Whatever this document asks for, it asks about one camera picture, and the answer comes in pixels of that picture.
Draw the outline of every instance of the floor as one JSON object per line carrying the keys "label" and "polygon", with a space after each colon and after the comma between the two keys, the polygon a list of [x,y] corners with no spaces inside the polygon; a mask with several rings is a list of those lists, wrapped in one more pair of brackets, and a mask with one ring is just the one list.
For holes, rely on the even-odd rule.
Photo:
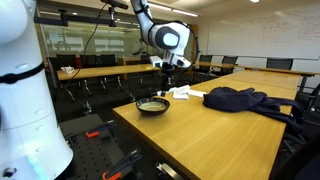
{"label": "floor", "polygon": [[[152,77],[146,77],[143,79],[143,88],[140,87],[139,79],[131,80],[131,90],[135,99],[138,100],[143,97],[149,97],[150,92],[154,92],[154,80]],[[128,83],[122,81],[122,88],[116,86],[114,82],[110,82],[107,86],[108,92],[105,93],[102,86],[97,83],[96,78],[88,79],[88,87],[92,92],[92,96],[88,96],[88,101],[92,106],[92,113],[98,114],[100,118],[106,122],[109,120],[116,120],[112,114],[112,108],[128,104],[132,101],[132,98],[128,96]],[[48,74],[48,83],[51,90],[52,98],[55,98],[55,112],[58,122],[64,122],[71,119],[84,116],[83,103],[85,98],[83,91],[78,89],[77,86],[70,87],[69,89],[75,95],[75,102],[72,102],[69,95],[62,90],[56,90],[52,86],[50,75]],[[156,83],[156,89],[161,89],[160,80]],[[309,120],[319,121],[320,114],[309,114]],[[118,145],[124,154],[131,150],[138,148],[141,150],[142,158],[137,163],[138,169],[142,172],[144,179],[171,179],[168,176],[159,176],[160,171],[156,168],[157,163],[167,163],[174,168],[172,164],[166,161],[159,153],[157,153],[152,147],[141,140],[135,133],[133,133],[125,124],[117,121],[115,134],[118,139]],[[320,128],[314,128],[313,126],[306,125],[305,133],[308,136],[313,136],[320,132]],[[286,160],[288,157],[286,152],[279,152],[275,160],[273,172]],[[134,174],[129,175],[125,179],[137,179]]]}

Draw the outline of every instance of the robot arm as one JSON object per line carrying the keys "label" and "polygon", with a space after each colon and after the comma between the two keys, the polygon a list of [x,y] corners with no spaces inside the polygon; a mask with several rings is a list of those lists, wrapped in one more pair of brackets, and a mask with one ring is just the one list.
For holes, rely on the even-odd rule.
{"label": "robot arm", "polygon": [[152,20],[147,0],[130,0],[140,24],[143,41],[155,48],[166,50],[163,62],[188,68],[191,63],[183,57],[190,29],[187,24],[173,21],[157,24]]}

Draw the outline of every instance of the dark jacket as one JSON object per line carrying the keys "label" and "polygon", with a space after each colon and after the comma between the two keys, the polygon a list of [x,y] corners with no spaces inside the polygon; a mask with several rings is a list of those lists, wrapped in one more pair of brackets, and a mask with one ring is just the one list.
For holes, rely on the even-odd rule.
{"label": "dark jacket", "polygon": [[[203,104],[206,107],[228,111],[253,111],[287,124],[286,130],[293,134],[303,131],[305,119],[303,108],[295,101],[284,98],[268,97],[264,92],[255,92],[254,88],[241,91],[228,87],[218,87],[204,95]],[[281,105],[292,106],[292,114],[280,112]]]}

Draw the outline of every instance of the wall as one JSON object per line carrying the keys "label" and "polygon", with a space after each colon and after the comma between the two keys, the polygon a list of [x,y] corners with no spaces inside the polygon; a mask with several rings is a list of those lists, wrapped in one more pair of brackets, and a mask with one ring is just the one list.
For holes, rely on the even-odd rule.
{"label": "wall", "polygon": [[[288,8],[290,8],[291,10],[294,8],[297,9],[301,9],[300,7],[303,6],[304,9],[312,9],[313,7],[316,6],[320,6],[320,2],[317,1],[294,1],[294,3],[289,3],[287,2],[288,5],[285,6],[283,4],[273,4],[273,8],[272,8],[272,4],[265,4],[266,6],[264,7],[264,4],[261,4],[261,6],[257,7],[257,8],[253,8],[252,6],[247,5],[246,7],[241,7],[238,8],[236,11],[229,11],[224,12],[224,13],[220,13],[220,14],[211,14],[211,15],[204,15],[201,16],[199,19],[199,44],[200,44],[200,50],[202,50],[202,52],[204,54],[207,53],[212,53],[214,51],[212,51],[210,48],[213,47],[214,45],[216,45],[214,38],[210,38],[212,37],[212,33],[215,32],[215,27],[213,26],[214,23],[212,22],[221,22],[224,21],[225,19],[236,19],[239,17],[250,17],[250,18],[254,18],[254,17],[260,17],[261,14],[265,14],[265,13],[270,13],[271,11],[274,11],[274,13],[276,12],[283,12],[286,11]],[[238,31],[232,31],[232,36],[236,37],[236,36],[241,36],[241,32]],[[303,48],[300,48],[300,51],[304,51],[304,50],[308,50],[310,48],[315,48],[316,47],[320,47],[320,43],[316,43],[316,44],[312,44],[312,46],[306,46]],[[218,55],[218,56],[214,56],[213,60],[214,62],[221,62],[222,60],[222,55]],[[257,67],[265,67],[266,66],[266,56],[257,56],[257,57],[248,57],[248,56],[240,56],[238,61],[238,64],[241,65],[250,65],[250,66],[257,66]],[[308,59],[308,58],[304,58],[304,59],[294,59],[294,64],[292,67],[292,70],[297,70],[297,71],[309,71],[309,72],[320,72],[320,61],[319,58],[313,58],[313,59]],[[308,78],[307,81],[307,86],[311,86],[311,87],[315,87],[318,83],[320,82],[320,76],[315,76],[315,77],[311,77]]]}

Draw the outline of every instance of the whiteboard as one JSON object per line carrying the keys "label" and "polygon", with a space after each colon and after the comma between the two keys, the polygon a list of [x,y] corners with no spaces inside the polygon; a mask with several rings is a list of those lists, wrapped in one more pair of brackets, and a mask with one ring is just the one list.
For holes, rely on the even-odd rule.
{"label": "whiteboard", "polygon": [[320,5],[234,15],[210,22],[213,55],[319,59]]}

